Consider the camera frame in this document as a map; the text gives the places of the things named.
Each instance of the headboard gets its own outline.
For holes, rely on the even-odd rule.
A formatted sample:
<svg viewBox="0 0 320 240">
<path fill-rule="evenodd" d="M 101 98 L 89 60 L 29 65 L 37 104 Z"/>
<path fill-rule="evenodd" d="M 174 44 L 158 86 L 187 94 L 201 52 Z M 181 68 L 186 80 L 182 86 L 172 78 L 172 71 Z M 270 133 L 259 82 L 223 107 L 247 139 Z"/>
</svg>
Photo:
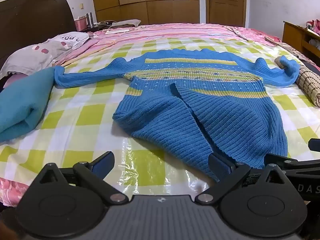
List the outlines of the headboard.
<svg viewBox="0 0 320 240">
<path fill-rule="evenodd" d="M 0 2 L 0 69 L 16 50 L 76 31 L 67 0 Z"/>
</svg>

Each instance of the wooden desk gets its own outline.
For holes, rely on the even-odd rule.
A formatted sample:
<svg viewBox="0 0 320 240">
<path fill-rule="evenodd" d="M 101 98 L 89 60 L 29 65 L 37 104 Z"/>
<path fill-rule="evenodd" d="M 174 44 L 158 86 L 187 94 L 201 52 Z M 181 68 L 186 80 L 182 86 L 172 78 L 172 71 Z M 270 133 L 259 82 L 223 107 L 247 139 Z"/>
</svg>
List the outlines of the wooden desk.
<svg viewBox="0 0 320 240">
<path fill-rule="evenodd" d="M 309 44 L 311 39 L 320 41 L 320 36 L 308 31 L 307 28 L 284 22 L 282 41 L 320 65 L 320 50 Z"/>
</svg>

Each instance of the blue sweater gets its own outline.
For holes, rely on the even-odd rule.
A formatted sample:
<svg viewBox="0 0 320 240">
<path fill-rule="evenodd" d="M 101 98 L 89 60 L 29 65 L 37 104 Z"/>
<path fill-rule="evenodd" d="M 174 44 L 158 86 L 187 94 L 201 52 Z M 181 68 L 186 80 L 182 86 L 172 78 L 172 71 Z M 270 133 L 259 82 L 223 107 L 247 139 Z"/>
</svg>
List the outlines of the blue sweater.
<svg viewBox="0 0 320 240">
<path fill-rule="evenodd" d="M 263 58 L 252 63 L 208 49 L 161 50 L 129 62 L 116 58 L 95 72 L 64 74 L 63 67 L 56 67 L 55 82 L 69 88 L 105 79 L 131 80 L 113 119 L 131 136 L 219 181 L 225 173 L 208 167 L 212 144 L 254 168 L 263 167 L 266 153 L 287 155 L 279 110 L 263 84 L 287 86 L 297 79 L 299 65 L 285 57 L 282 63 L 284 70 L 269 69 Z"/>
</svg>

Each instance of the green and white checkered cloth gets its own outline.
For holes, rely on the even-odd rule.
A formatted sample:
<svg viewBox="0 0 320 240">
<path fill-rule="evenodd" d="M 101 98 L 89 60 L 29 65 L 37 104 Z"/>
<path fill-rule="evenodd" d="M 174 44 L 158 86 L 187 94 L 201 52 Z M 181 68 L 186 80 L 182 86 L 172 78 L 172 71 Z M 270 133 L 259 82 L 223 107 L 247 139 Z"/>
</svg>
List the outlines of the green and white checkered cloth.
<svg viewBox="0 0 320 240">
<path fill-rule="evenodd" d="M 269 67 L 274 59 L 295 57 L 281 47 L 268 47 L 253 41 L 162 38 L 156 41 L 110 47 L 66 67 L 66 73 L 95 71 L 114 58 L 130 60 L 160 49 L 211 49 L 232 52 L 250 61 L 265 58 Z M 157 147 L 126 135 L 113 122 L 112 115 L 129 87 L 129 81 L 114 79 L 79 88 L 53 88 L 43 121 L 26 136 L 0 145 L 0 177 L 29 185 L 44 164 L 72 167 L 79 161 L 92 161 L 106 151 L 116 158 L 105 181 L 132 194 L 190 194 L 208 187 L 211 180 L 191 170 Z M 286 88 L 267 86 L 279 108 L 288 138 L 289 155 L 298 160 L 320 158 L 308 149 L 308 140 L 320 136 L 320 110 L 296 84 Z"/>
</svg>

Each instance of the ribbed knit fabric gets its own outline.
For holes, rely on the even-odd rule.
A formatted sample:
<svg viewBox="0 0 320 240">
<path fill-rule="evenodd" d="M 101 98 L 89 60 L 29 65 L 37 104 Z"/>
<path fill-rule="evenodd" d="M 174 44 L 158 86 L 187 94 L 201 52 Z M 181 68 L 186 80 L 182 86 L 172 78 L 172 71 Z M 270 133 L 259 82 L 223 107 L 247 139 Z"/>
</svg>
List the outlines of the ribbed knit fabric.
<svg viewBox="0 0 320 240">
<path fill-rule="evenodd" d="M 254 168 L 263 167 L 266 153 L 287 155 L 279 110 L 262 81 L 292 84 L 299 65 L 294 60 L 284 64 L 285 70 L 269 69 L 262 58 L 252 63 L 228 52 L 174 49 L 130 62 L 117 58 L 96 72 L 63 74 L 56 67 L 55 81 L 75 87 L 116 77 L 132 80 L 113 119 L 133 137 L 220 180 L 225 173 L 208 168 L 212 144 Z"/>
</svg>

